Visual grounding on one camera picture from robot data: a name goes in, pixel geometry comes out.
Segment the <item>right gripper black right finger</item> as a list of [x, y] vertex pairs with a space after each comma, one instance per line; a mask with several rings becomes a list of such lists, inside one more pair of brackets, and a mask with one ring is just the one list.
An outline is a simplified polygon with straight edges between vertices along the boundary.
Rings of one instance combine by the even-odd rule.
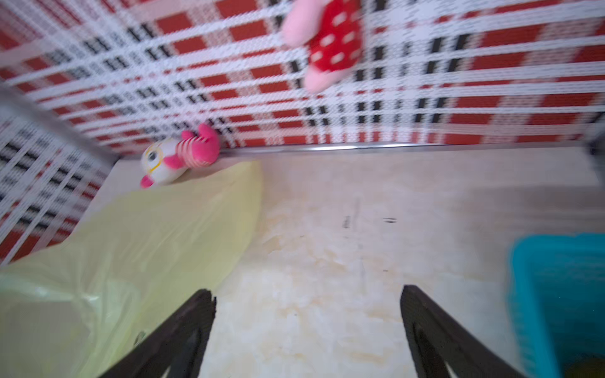
[[522, 377], [421, 288], [406, 285], [400, 311], [417, 376]]

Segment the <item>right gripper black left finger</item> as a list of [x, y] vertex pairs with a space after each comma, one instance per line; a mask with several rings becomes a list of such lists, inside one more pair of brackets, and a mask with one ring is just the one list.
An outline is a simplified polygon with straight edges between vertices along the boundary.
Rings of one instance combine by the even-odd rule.
[[217, 299], [199, 290], [103, 377], [197, 377], [216, 317]]

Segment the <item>yellow-green plastic bag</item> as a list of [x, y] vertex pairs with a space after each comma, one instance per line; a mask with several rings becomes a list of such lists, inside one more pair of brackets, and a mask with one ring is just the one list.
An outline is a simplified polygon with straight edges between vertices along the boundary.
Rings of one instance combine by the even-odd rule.
[[1, 375], [96, 377], [249, 247], [262, 167], [135, 191], [63, 243], [1, 269]]

